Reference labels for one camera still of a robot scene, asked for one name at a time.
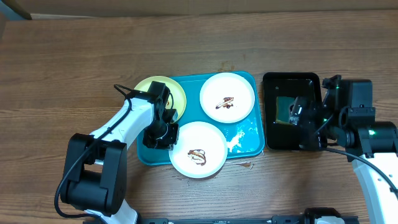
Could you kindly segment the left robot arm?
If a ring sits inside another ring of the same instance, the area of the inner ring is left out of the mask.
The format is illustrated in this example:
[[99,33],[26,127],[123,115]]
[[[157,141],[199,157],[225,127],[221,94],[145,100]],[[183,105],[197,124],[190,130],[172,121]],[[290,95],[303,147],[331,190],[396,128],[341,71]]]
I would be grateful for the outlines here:
[[142,133],[143,144],[171,150],[177,142],[177,111],[166,107],[168,88],[123,94],[123,107],[93,133],[74,134],[68,143],[54,207],[63,218],[93,217],[99,223],[136,223],[125,200],[127,150]]

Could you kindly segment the yellow green sponge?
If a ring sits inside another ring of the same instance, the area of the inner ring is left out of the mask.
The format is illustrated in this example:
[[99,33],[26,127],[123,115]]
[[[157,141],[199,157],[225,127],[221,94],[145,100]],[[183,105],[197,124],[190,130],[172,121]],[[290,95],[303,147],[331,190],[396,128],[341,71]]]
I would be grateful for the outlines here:
[[276,98],[275,122],[290,125],[290,114],[294,105],[295,98],[288,96],[278,96]]

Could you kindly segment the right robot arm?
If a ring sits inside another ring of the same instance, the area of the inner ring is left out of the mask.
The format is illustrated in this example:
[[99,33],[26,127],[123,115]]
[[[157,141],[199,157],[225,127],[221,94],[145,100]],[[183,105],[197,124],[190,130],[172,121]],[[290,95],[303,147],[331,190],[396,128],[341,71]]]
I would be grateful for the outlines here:
[[298,96],[289,122],[298,146],[347,157],[361,185],[371,223],[397,223],[397,127],[375,120],[373,98],[328,94],[321,104]]

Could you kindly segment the white front plate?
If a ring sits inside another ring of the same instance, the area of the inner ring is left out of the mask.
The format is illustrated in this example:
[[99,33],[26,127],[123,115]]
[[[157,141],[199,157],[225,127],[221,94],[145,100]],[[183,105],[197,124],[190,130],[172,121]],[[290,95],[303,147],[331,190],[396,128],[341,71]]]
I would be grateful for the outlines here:
[[174,168],[184,176],[202,179],[217,173],[226,161],[228,146],[224,134],[202,121],[184,124],[178,141],[169,152]]

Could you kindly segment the yellow plate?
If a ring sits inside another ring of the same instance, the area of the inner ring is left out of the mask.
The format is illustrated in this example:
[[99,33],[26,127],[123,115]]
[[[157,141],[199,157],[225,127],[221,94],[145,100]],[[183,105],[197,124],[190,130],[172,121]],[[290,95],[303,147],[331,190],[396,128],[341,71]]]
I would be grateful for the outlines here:
[[170,96],[165,108],[176,109],[177,117],[175,121],[178,121],[182,117],[187,105],[187,98],[183,88],[179,83],[169,77],[153,76],[139,82],[134,89],[147,92],[152,81],[164,83],[170,90]]

